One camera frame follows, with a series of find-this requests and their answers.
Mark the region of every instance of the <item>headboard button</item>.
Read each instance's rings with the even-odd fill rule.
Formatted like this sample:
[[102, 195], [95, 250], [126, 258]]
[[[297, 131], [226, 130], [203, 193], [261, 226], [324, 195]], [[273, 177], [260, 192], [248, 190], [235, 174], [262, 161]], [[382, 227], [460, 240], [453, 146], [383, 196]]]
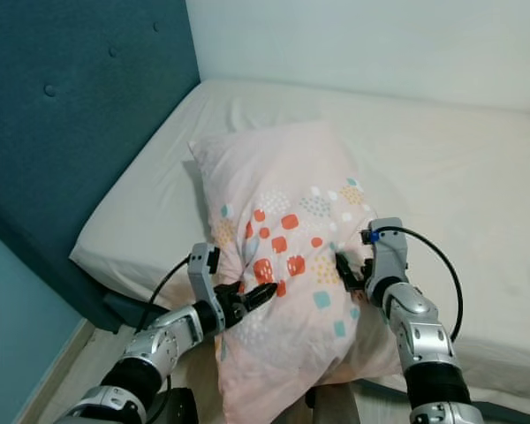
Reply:
[[57, 91], [53, 86], [51, 86], [50, 84], [47, 84], [43, 88], [43, 93], [45, 93], [45, 95], [48, 95], [49, 97], [55, 97], [55, 95], [57, 94]]

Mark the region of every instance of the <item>upholstered headboard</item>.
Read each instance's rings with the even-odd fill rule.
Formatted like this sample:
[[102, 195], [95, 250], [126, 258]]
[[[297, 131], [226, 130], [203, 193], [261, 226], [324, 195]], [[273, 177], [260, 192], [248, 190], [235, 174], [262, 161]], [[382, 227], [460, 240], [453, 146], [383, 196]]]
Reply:
[[98, 327], [119, 319], [68, 254], [199, 81], [184, 0], [0, 0], [0, 238]]

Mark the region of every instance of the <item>pink pillowcase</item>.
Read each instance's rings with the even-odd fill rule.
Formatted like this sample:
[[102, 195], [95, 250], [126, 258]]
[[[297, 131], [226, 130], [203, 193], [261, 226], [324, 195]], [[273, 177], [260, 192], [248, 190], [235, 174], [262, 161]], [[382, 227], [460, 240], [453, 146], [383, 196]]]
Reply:
[[[351, 349], [365, 304], [345, 291], [334, 254], [360, 266], [370, 250], [359, 231], [375, 215], [329, 125], [239, 132], [190, 148], [222, 249], [221, 283], [241, 280], [246, 291], [279, 283], [272, 301], [216, 338], [227, 422], [269, 423], [318, 382], [395, 372], [396, 355], [380, 346], [394, 341], [380, 323], [381, 343], [360, 353], [378, 352], [386, 363], [373, 367]], [[343, 363], [346, 356], [356, 362]]]

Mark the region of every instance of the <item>white bed sheet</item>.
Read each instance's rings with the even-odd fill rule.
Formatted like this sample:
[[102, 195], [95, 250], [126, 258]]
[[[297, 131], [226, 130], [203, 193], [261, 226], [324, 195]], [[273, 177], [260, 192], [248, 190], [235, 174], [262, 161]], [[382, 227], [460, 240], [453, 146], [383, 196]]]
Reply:
[[[209, 80], [144, 147], [81, 232], [72, 259], [113, 290], [147, 299], [208, 239], [187, 142], [315, 118], [352, 150], [370, 204], [426, 234], [456, 266], [465, 317], [456, 343], [475, 400], [530, 413], [530, 115], [303, 87]], [[450, 328], [449, 274], [409, 240], [409, 277]], [[157, 302], [192, 299], [183, 272]], [[378, 382], [404, 388], [402, 377]]]

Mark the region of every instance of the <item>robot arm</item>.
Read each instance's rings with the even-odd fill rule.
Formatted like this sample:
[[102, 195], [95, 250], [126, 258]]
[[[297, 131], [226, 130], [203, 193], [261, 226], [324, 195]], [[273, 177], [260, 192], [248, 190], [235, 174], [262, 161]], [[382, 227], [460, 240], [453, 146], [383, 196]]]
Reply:
[[247, 295], [239, 283], [213, 287], [220, 251], [194, 245], [188, 276], [197, 302], [157, 318], [135, 335], [117, 364], [57, 424], [144, 424], [157, 391], [186, 351], [241, 321], [276, 292], [262, 284]]
[[[373, 245], [374, 259], [364, 268], [369, 302], [380, 307], [397, 337], [398, 354], [406, 379], [412, 424], [482, 424], [472, 406], [450, 337], [438, 321], [436, 306], [408, 283], [405, 270], [406, 240], [398, 218], [376, 219], [362, 233]], [[363, 288], [351, 278], [345, 258], [337, 257], [337, 268], [348, 290]]]

